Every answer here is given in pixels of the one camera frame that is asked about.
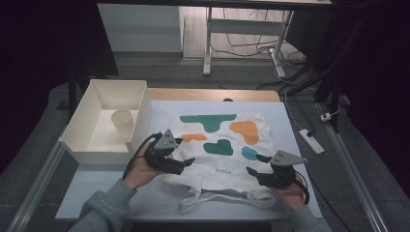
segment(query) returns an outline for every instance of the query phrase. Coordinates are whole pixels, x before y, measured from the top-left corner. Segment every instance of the human hand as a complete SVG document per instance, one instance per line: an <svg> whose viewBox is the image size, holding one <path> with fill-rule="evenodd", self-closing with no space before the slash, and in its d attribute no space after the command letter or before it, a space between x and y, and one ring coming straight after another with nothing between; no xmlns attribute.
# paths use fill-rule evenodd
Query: human hand
<svg viewBox="0 0 410 232"><path fill-rule="evenodd" d="M296 180L302 183L302 178L299 174L296 175ZM296 211L305 205L304 192L296 184L285 188L269 188L283 201L283 203L291 210Z"/></svg>
<svg viewBox="0 0 410 232"><path fill-rule="evenodd" d="M142 147L132 164L130 172L124 179L124 183L130 187L130 189L137 189L144 186L150 183L156 176L163 174L163 172L150 167L145 161L144 153L149 145L150 143L147 143Z"/></svg>

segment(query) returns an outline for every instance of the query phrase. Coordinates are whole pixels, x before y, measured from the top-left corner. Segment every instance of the wooden floor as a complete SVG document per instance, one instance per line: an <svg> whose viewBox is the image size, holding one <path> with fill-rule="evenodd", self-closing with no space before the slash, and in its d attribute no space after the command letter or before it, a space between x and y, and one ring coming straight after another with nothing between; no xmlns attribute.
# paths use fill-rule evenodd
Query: wooden floor
<svg viewBox="0 0 410 232"><path fill-rule="evenodd" d="M199 7L184 7L184 58L203 59L206 43L206 17L207 9ZM249 9L223 9L213 8L213 18L230 18L242 20L269 20L282 21L283 11L249 10ZM275 45L278 37L274 36L255 36L255 35L235 35L235 34L212 34L211 46L216 50L224 50L239 55L228 54L225 52L212 51L212 58L243 58L243 59L272 59L267 54L257 54L262 46ZM252 44L246 46L234 46L239 44ZM285 43L282 46L283 56L286 57L296 49ZM292 57L303 54L292 54Z"/></svg>

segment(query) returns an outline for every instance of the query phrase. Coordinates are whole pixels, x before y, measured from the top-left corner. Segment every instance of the person's left hand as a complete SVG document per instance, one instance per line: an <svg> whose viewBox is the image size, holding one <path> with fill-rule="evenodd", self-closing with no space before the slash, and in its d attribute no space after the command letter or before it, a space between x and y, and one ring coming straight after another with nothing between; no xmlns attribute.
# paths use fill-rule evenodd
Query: person's left hand
<svg viewBox="0 0 410 232"><path fill-rule="evenodd" d="M163 172L150 167L145 161L144 153L149 145L150 143L147 143L142 147L132 164L130 172L124 179L124 183L130 187L130 189L137 189L144 186L150 183L156 176L163 174Z"/></svg>

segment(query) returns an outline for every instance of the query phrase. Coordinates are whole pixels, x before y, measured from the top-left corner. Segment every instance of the orange patch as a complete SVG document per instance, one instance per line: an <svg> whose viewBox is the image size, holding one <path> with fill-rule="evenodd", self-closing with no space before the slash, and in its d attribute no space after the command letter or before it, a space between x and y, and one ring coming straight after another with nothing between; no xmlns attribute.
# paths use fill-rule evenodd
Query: orange patch
<svg viewBox="0 0 410 232"><path fill-rule="evenodd" d="M181 138L184 140L184 142L190 142L191 140L206 140L208 139L205 135L202 133L188 133L188 134L183 134Z"/></svg>
<svg viewBox="0 0 410 232"><path fill-rule="evenodd" d="M240 133L248 145L254 145L259 142L259 134L257 132L257 126L254 122L246 121L232 123L229 128L232 131Z"/></svg>

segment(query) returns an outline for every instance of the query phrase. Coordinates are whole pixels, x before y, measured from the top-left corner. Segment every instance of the desk leg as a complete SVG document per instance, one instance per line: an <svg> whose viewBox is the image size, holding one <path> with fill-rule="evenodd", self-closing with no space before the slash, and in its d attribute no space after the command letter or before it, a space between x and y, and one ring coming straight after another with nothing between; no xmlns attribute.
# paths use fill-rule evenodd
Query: desk leg
<svg viewBox="0 0 410 232"><path fill-rule="evenodd" d="M286 35L286 32L287 32L287 27L289 26L290 18L292 17L292 14L293 12L287 12L287 16L281 26L281 29L278 35L278 45L277 47L275 47L275 49L269 50L271 52L272 60L274 61L274 64L275 64L275 69L276 69L278 78L286 77L283 67L280 64L279 53L280 53L281 45L284 40L284 36Z"/></svg>
<svg viewBox="0 0 410 232"><path fill-rule="evenodd" d="M212 29L212 8L208 10L208 18L206 21L206 45L205 45L205 56L204 56L204 76L209 76L211 74L211 29Z"/></svg>

